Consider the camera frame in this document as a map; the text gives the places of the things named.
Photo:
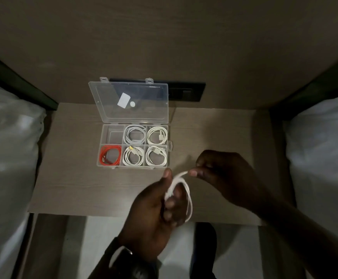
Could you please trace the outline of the person's right hand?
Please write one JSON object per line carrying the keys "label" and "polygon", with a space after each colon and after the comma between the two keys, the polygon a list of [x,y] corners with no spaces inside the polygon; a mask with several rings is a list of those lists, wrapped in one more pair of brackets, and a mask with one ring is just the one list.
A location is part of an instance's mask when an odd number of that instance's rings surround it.
{"label": "person's right hand", "polygon": [[276,207],[276,198],[238,153],[205,150],[199,155],[195,167],[211,168],[211,177],[198,178],[212,185],[236,206],[261,217]]}

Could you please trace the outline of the person's left hand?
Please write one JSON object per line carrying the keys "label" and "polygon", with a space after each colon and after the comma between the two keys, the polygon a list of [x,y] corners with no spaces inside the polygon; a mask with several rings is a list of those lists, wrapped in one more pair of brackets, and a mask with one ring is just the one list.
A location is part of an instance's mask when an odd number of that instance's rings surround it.
{"label": "person's left hand", "polygon": [[146,187],[134,200],[118,235],[121,245],[144,261],[153,262],[165,249],[173,230],[186,220],[187,197],[182,185],[164,199],[159,180]]}

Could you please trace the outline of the person's left forearm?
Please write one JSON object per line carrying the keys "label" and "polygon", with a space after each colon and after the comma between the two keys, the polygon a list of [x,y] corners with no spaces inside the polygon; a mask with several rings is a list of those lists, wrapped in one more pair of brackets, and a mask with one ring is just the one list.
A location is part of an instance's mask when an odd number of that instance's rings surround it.
{"label": "person's left forearm", "polygon": [[87,279],[158,279],[156,262],[147,262],[115,237]]}

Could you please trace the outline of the person's right forearm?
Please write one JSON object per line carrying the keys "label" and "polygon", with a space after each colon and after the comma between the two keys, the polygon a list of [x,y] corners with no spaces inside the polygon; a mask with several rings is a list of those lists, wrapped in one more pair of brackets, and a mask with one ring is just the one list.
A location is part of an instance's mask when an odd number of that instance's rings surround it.
{"label": "person's right forearm", "polygon": [[270,197],[255,213],[288,244],[315,279],[338,279],[338,237],[285,201]]}

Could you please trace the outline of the clear plastic organizer box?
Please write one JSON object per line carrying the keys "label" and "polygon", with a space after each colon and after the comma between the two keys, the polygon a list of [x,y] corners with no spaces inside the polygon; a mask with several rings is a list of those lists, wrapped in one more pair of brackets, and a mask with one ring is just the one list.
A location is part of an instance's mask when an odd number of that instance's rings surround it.
{"label": "clear plastic organizer box", "polygon": [[[88,86],[103,122],[97,166],[117,169],[159,169],[169,164],[168,84],[110,82],[101,77]],[[164,100],[143,100],[162,91]]]}

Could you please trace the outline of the black wristwatch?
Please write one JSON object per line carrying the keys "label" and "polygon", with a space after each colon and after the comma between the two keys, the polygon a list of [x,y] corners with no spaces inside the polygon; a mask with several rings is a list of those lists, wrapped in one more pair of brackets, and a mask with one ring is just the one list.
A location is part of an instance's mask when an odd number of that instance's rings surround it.
{"label": "black wristwatch", "polygon": [[124,246],[114,252],[108,267],[115,279],[150,279],[151,277],[149,264]]}

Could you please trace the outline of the white bed pillow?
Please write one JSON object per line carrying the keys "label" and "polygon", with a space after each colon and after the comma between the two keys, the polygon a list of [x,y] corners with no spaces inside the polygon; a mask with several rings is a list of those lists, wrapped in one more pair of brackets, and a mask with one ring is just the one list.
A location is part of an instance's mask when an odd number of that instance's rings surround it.
{"label": "white bed pillow", "polygon": [[284,131],[297,208],[338,236],[338,98],[299,113]]}
{"label": "white bed pillow", "polygon": [[44,108],[0,88],[0,279],[10,279],[26,232]]}

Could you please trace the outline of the black wall socket panel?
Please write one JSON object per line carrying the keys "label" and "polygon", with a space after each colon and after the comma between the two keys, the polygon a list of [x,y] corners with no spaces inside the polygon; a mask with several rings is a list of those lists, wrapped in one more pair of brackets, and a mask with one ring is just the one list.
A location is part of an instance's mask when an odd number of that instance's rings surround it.
{"label": "black wall socket panel", "polygon": [[[109,81],[116,83],[145,83],[144,79],[110,78]],[[168,84],[168,101],[178,102],[200,102],[206,87],[205,82],[185,82],[178,80],[158,80],[154,82],[157,84]],[[164,97],[162,91],[158,91],[156,97],[146,92],[141,99],[162,101]]]}

